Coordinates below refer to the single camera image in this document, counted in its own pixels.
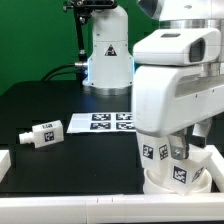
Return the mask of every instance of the green backdrop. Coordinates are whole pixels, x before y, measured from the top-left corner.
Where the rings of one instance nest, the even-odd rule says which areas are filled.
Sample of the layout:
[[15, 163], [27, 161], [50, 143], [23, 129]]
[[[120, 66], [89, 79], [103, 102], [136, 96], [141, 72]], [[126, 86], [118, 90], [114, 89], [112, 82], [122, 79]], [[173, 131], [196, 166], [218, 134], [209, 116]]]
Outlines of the green backdrop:
[[[126, 8], [127, 0], [118, 0]], [[77, 61], [77, 41], [72, 11], [65, 14], [63, 0], [0, 1], [0, 95], [14, 83], [40, 80], [49, 70]], [[151, 33], [158, 23], [129, 0], [129, 50]], [[83, 27], [90, 55], [91, 23]], [[60, 79], [74, 79], [65, 75]]]

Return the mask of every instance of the white paper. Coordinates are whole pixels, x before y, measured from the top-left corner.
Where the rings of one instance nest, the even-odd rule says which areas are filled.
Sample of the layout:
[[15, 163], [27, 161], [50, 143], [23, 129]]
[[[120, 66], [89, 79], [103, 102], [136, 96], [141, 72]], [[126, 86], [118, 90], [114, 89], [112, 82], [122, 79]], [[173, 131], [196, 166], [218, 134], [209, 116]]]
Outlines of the white paper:
[[67, 133], [135, 132], [132, 113], [73, 114]]

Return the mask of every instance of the label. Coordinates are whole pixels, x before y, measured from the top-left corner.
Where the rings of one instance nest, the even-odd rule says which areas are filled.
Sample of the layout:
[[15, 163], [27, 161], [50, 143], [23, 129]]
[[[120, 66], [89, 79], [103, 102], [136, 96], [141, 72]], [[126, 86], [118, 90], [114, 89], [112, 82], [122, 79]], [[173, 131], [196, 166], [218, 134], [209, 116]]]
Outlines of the label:
[[112, 44], [110, 45], [110, 47], [108, 48], [105, 56], [117, 56], [116, 51], [114, 50]]
[[52, 124], [42, 124], [42, 128], [43, 129], [53, 128], [53, 125]]

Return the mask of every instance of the black cable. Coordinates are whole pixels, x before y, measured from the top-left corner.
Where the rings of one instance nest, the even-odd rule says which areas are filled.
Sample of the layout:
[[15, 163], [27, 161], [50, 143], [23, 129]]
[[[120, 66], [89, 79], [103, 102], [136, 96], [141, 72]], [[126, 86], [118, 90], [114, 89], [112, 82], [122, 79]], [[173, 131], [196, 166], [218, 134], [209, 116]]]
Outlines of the black cable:
[[49, 76], [47, 79], [45, 79], [45, 81], [50, 81], [52, 78], [54, 78], [55, 76], [59, 76], [59, 75], [67, 75], [67, 74], [76, 74], [75, 71], [71, 71], [71, 72], [60, 72], [60, 73], [55, 73], [52, 74], [51, 76]]
[[52, 69], [51, 71], [49, 71], [42, 79], [41, 81], [46, 81], [50, 76], [52, 76], [52, 74], [54, 74], [55, 72], [58, 72], [62, 69], [65, 69], [65, 68], [74, 68], [75, 65], [74, 64], [65, 64], [65, 65], [62, 65], [62, 66], [59, 66], [57, 68], [54, 68]]
[[126, 10], [126, 12], [128, 12], [129, 4], [130, 4], [130, 0], [127, 0], [127, 1], [126, 1], [126, 6], [125, 6], [125, 10]]

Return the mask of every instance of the black table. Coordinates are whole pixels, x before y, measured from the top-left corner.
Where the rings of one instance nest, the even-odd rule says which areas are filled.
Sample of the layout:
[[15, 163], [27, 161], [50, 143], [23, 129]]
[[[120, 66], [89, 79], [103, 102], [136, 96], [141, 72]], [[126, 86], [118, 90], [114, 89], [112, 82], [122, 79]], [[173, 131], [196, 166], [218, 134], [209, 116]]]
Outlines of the black table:
[[[66, 134], [73, 113], [130, 111], [131, 94], [88, 94], [76, 81], [14, 85], [0, 97], [0, 149], [9, 149], [12, 161], [0, 184], [0, 196], [142, 194], [135, 133]], [[39, 149], [19, 144], [20, 133], [55, 120], [63, 123], [64, 142]], [[222, 116], [216, 120], [209, 141], [221, 146], [222, 138], [214, 132]]]

